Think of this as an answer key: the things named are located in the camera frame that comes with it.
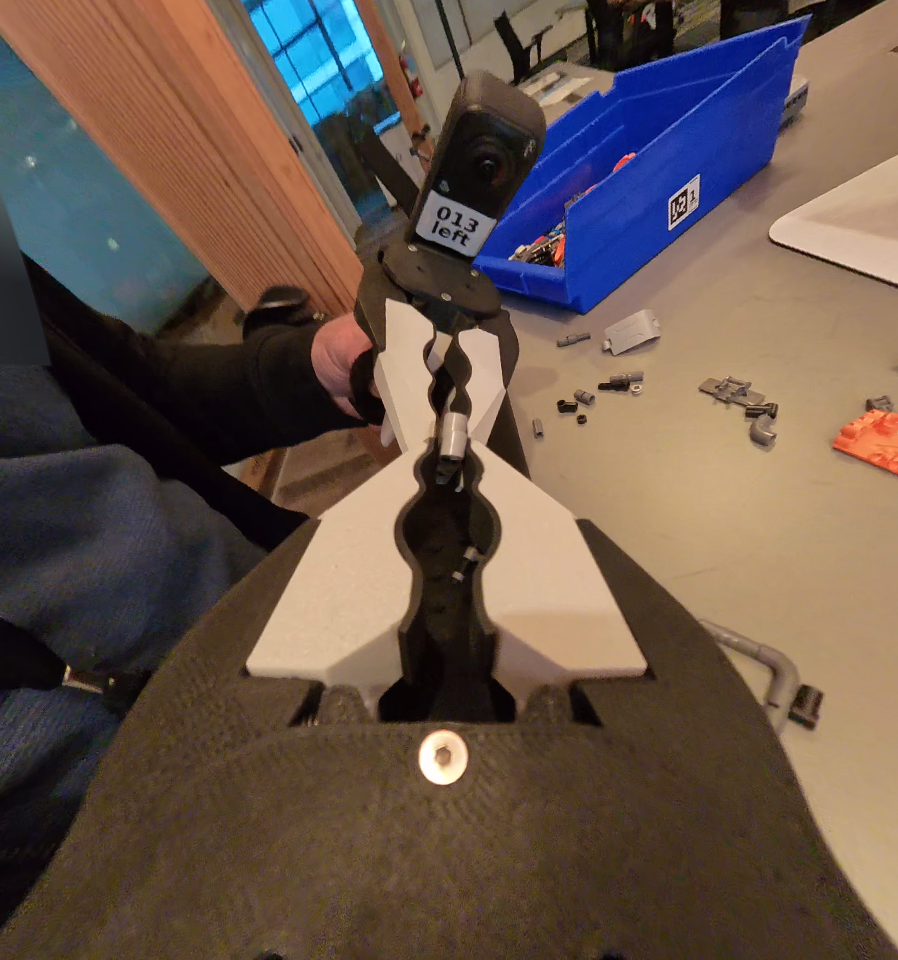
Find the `pile of small plastic parts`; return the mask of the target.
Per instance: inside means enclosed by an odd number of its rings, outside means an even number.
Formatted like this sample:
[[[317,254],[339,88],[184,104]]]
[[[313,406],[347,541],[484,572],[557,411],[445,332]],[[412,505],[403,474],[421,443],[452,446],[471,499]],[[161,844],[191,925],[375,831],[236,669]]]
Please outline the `pile of small plastic parts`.
[[[592,184],[586,190],[575,193],[575,195],[566,200],[563,218],[531,243],[517,246],[508,258],[508,261],[564,269],[565,234],[568,211],[581,199],[586,198],[596,186],[597,184]]]

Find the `flat grey bracket piece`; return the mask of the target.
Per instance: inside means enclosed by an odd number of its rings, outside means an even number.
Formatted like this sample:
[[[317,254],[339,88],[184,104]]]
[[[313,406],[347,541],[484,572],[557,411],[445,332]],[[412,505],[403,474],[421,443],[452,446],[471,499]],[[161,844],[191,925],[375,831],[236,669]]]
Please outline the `flat grey bracket piece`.
[[[751,407],[760,405],[765,401],[763,393],[753,390],[751,381],[730,376],[721,379],[705,379],[699,385],[698,390],[712,399],[728,405]]]

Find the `blue plastic bin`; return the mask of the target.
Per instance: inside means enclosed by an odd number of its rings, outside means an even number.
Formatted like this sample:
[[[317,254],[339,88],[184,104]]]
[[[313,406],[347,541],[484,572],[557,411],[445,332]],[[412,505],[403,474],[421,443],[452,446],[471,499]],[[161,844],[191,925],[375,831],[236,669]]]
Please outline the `blue plastic bin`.
[[[547,130],[476,259],[502,291],[586,313],[772,159],[809,16],[616,74]],[[568,211],[564,269],[509,261]]]

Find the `wooden post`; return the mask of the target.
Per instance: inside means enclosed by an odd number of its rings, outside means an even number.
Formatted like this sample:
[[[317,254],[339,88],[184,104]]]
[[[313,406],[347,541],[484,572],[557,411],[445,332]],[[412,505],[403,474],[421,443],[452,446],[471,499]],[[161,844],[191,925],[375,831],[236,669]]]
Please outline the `wooden post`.
[[[0,35],[242,308],[362,264],[203,1],[0,1]]]

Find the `person's left hand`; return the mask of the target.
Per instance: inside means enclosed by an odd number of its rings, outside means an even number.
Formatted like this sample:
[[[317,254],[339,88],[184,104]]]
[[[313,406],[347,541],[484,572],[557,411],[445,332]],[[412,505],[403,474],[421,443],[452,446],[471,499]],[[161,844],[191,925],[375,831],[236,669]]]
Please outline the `person's left hand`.
[[[362,418],[352,403],[350,375],[355,362],[371,348],[371,338],[354,313],[324,322],[311,343],[311,366],[318,382],[340,411],[357,420]]]

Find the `bent grey plastic pipe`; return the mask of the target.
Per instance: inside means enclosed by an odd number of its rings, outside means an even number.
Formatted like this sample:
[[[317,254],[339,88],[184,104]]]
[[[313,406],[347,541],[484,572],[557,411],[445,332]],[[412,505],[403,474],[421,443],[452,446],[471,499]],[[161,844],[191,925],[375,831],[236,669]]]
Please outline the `bent grey plastic pipe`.
[[[770,681],[764,698],[764,711],[769,725],[781,737],[802,685],[796,664],[777,648],[753,641],[707,619],[698,622],[715,642],[767,668]]]

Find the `black jacket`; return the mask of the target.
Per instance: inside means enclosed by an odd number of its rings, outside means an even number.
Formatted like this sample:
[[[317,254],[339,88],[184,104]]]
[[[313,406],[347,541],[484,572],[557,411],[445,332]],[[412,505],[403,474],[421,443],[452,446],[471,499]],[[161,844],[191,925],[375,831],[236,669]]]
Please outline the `black jacket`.
[[[306,522],[225,470],[275,439],[255,344],[140,333],[89,307],[27,254],[22,260],[46,335],[47,369],[94,439],[139,454],[264,550]]]

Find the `blue paned window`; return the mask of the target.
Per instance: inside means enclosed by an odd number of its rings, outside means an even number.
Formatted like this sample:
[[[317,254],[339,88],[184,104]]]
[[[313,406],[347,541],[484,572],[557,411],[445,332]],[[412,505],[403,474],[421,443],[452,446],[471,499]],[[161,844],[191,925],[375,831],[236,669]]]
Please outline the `blue paned window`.
[[[310,126],[344,114],[383,80],[353,1],[243,1],[252,25]]]

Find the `black chair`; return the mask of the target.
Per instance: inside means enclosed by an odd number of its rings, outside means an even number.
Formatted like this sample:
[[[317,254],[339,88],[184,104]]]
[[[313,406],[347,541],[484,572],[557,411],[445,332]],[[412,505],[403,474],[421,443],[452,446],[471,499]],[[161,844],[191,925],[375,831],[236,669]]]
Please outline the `black chair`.
[[[542,40],[553,29],[553,25],[547,25],[534,33],[527,44],[520,40],[506,12],[502,12],[494,18],[493,26],[511,61],[513,70],[511,84],[517,86],[541,68],[543,61]]]

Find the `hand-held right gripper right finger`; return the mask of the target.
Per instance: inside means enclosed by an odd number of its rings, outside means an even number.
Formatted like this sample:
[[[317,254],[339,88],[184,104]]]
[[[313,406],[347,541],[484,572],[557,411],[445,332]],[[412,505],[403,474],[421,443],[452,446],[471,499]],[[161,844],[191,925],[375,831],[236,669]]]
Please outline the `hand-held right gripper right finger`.
[[[575,515],[485,444],[468,453],[474,595],[495,636],[491,677],[517,711],[542,687],[644,677],[646,656]]]

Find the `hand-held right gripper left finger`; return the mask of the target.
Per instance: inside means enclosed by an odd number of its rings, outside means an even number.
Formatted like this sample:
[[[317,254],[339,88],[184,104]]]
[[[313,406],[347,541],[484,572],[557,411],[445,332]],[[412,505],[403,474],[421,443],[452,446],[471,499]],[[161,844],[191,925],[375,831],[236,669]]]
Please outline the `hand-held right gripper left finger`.
[[[427,442],[323,513],[246,662],[249,675],[358,690],[370,712],[403,674],[398,628],[414,574],[397,518],[419,492]]]

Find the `light grey plastic cover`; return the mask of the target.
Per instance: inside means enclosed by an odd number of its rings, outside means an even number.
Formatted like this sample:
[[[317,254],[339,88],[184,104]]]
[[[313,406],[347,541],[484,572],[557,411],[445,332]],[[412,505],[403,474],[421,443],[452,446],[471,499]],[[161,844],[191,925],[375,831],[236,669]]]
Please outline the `light grey plastic cover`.
[[[600,347],[604,353],[618,356],[659,340],[660,334],[656,314],[644,308],[607,326]]]

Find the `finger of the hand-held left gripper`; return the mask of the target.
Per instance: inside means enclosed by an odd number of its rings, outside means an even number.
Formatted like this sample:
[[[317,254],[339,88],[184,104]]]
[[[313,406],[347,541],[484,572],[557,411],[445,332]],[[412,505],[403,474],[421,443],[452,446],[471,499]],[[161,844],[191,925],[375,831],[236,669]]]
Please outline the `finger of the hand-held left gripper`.
[[[450,345],[448,334],[407,303],[385,302],[384,347],[374,367],[374,383],[384,407],[381,440],[406,453],[430,440],[437,413],[431,402],[436,371]]]
[[[451,413],[467,416],[470,439],[487,443],[506,394],[497,335],[481,328],[458,332],[449,347]]]

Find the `white stand with arms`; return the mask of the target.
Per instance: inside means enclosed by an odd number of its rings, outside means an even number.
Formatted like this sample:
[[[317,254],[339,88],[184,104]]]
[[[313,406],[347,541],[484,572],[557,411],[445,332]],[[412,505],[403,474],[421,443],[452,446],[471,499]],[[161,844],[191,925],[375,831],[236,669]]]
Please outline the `white stand with arms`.
[[[787,213],[768,237],[898,287],[898,155]]]

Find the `orange plastic part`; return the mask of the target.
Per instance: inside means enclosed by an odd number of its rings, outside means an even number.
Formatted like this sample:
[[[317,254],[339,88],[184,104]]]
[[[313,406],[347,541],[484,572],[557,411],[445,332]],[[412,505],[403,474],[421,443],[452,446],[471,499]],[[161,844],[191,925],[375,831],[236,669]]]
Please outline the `orange plastic part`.
[[[872,409],[842,426],[832,448],[898,476],[898,413]]]

